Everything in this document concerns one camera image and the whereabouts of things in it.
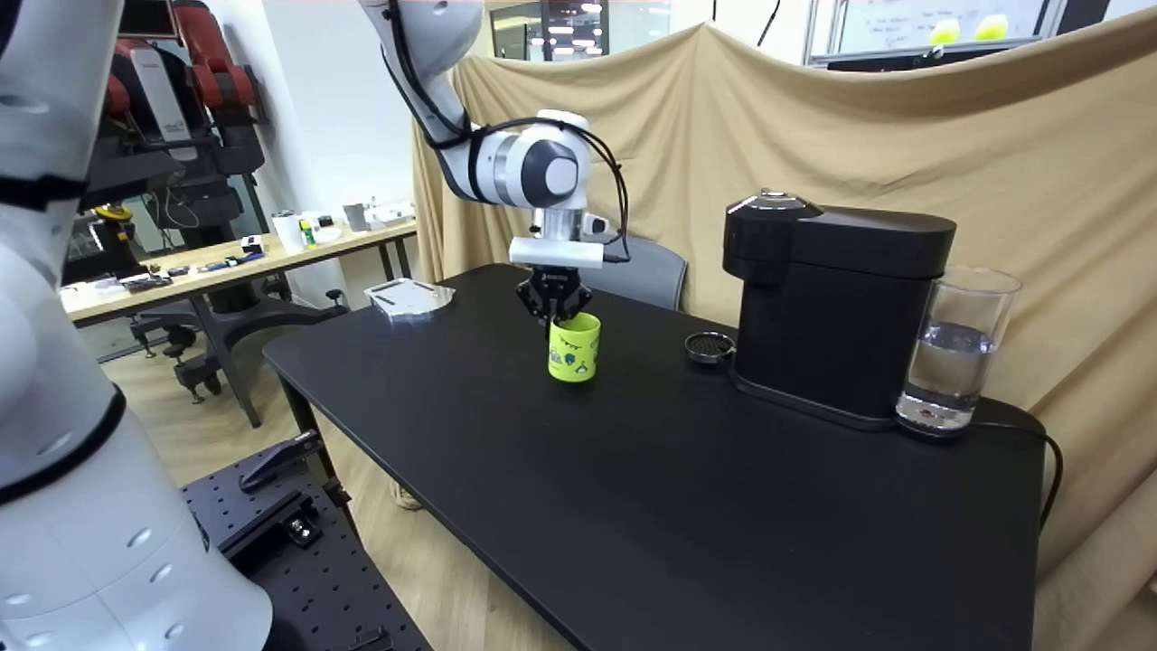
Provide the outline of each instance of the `table leg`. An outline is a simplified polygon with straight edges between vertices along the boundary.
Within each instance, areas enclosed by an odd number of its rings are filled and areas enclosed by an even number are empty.
[[[240,400],[240,404],[243,404],[244,416],[250,416],[250,426],[260,426],[260,412],[256,412],[256,404],[254,404],[254,400],[250,400],[250,391],[244,391],[244,385],[243,385],[240,366],[236,366],[232,355],[226,355],[225,331],[215,327],[206,295],[189,297],[189,304],[191,304],[195,321],[199,321],[202,334],[206,334],[206,355],[215,360],[215,366],[220,366],[232,395]]]
[[[412,277],[409,277],[409,256],[405,256],[405,239],[395,239],[395,254],[396,254],[401,277],[412,279]]]
[[[311,402],[285,381],[282,381],[282,391],[285,391],[297,430],[319,430]]]
[[[376,254],[382,256],[382,271],[387,271],[387,279],[395,279],[395,261],[391,261],[387,242],[379,242],[379,245],[376,245]]]

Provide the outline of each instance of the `white robot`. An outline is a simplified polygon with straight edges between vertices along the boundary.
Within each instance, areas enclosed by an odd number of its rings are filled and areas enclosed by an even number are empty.
[[[604,242],[581,214],[578,116],[471,127],[444,74],[479,0],[361,0],[396,90],[466,199],[534,205],[509,245],[541,319],[581,307]],[[58,301],[124,0],[0,3],[0,649],[256,651],[272,601],[199,531]]]
[[[630,261],[622,242],[630,199],[611,148],[584,129],[581,116],[554,110],[499,127],[471,123],[448,68],[476,35],[479,0],[361,0],[361,9],[448,190],[472,204],[534,211],[532,236],[509,242],[509,261],[532,267],[518,289],[523,307],[540,319],[573,316],[588,301],[578,271]],[[618,227],[584,214],[584,148],[613,175]]]

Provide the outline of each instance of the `water glass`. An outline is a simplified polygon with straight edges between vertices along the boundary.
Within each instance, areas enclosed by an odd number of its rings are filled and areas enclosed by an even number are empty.
[[[1016,289],[1021,284],[993,267],[959,267],[933,284],[896,400],[904,426],[946,437],[974,425]]]

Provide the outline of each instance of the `cable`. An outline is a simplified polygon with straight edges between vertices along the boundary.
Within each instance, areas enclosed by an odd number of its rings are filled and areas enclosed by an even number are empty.
[[[405,41],[405,10],[401,10],[401,3],[396,0],[391,0],[391,10],[382,16],[387,22],[391,22],[391,32],[395,32],[395,43],[396,43],[396,67],[401,67],[401,78],[405,78],[405,82],[396,82],[396,90],[401,90],[401,98],[409,98],[405,93],[405,88],[412,88],[412,93],[432,113],[432,120],[444,127],[444,129],[450,129],[455,139],[450,140],[432,140],[430,134],[425,134],[425,140],[430,140],[430,148],[450,148],[450,146],[462,146],[466,139],[471,139],[471,116],[462,113],[462,123],[450,123],[448,116],[440,116],[440,110],[430,101],[430,93],[425,93],[425,88],[424,88],[424,80],[419,80],[419,74],[412,68],[412,58],[409,58],[409,41]]]
[[[1063,453],[1060,453],[1054,437],[1049,437],[1043,430],[1042,430],[1042,442],[1051,453],[1051,481],[1049,481],[1049,491],[1043,491],[1043,504],[1042,504],[1042,527],[1043,527],[1049,515],[1051,515],[1051,504],[1054,504],[1054,491],[1060,491],[1060,481],[1063,481]]]
[[[1042,501],[1042,531],[1043,531],[1043,526],[1049,526],[1049,518],[1051,518],[1051,506],[1054,506],[1054,496],[1060,496],[1060,485],[1063,485],[1063,448],[1054,445],[1054,437],[1049,437],[1049,430],[1022,430],[1022,426],[1016,426],[1016,425],[981,425],[981,430],[1011,430],[1011,434],[1035,434],[1035,437],[1042,437],[1042,445],[1049,448],[1049,457],[1051,457],[1051,481],[1049,481],[1049,491],[1043,491],[1043,501]]]
[[[622,178],[622,162],[613,158],[611,146],[604,139],[596,139],[593,129],[581,129],[573,123],[559,123],[559,120],[549,120],[554,127],[559,129],[573,129],[611,172],[613,178],[613,197],[618,197],[618,231],[613,239],[607,239],[604,245],[613,245],[622,242],[622,256],[607,256],[611,266],[630,266],[630,190],[624,190],[624,178]]]
[[[189,204],[179,204],[177,211],[173,211],[173,184],[165,184],[165,205],[164,205],[165,222],[177,226],[179,231],[202,227],[202,217],[191,214]]]
[[[775,0],[771,16],[766,16],[766,22],[763,22],[763,32],[758,32],[758,41],[755,41],[755,47],[763,47],[763,41],[766,41],[766,32],[771,32],[775,20],[782,20],[782,9],[784,9],[784,0]]]

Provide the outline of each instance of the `black cable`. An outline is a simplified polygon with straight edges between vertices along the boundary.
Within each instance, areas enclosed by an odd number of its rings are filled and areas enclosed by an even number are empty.
[[[1063,453],[1060,453],[1054,437],[1049,437],[1043,430],[1042,430],[1042,442],[1051,453],[1051,481],[1049,481],[1049,491],[1043,491],[1043,504],[1042,504],[1042,527],[1043,527],[1049,515],[1051,515],[1051,504],[1054,504],[1054,491],[1060,491],[1060,481],[1063,481]]]
[[[1051,506],[1054,506],[1054,496],[1060,496],[1060,485],[1063,485],[1063,448],[1054,445],[1054,437],[1049,437],[1049,430],[1022,430],[1022,426],[1011,426],[1011,425],[981,425],[981,430],[1011,430],[1011,434],[1035,434],[1042,437],[1042,445],[1049,448],[1051,457],[1051,481],[1049,481],[1049,491],[1042,501],[1042,531],[1051,518]]]
[[[763,47],[763,41],[766,41],[766,32],[771,32],[775,20],[782,20],[782,9],[784,9],[784,0],[776,0],[776,3],[771,9],[771,16],[766,16],[766,22],[763,22],[763,32],[758,32],[755,47]]]
[[[412,88],[412,93],[425,104],[425,113],[432,113],[432,120],[455,134],[450,140],[432,140],[432,139],[425,134],[425,140],[430,140],[430,148],[462,146],[462,140],[471,139],[471,116],[462,113],[462,123],[450,123],[450,120],[440,116],[440,110],[430,101],[430,93],[425,93],[424,82],[419,82],[419,74],[415,74],[412,61],[409,61],[409,41],[405,41],[401,16],[405,16],[401,3],[391,0],[391,9],[387,9],[382,20],[391,22],[391,32],[395,32],[395,43],[396,43],[401,78],[405,78],[405,82]]]
[[[604,139],[596,139],[593,129],[571,127],[607,167],[613,178],[613,192],[618,192],[618,231],[613,239],[607,239],[607,245],[622,242],[622,256],[607,256],[611,266],[630,266],[630,190],[622,178],[622,162],[613,158],[611,146]]]

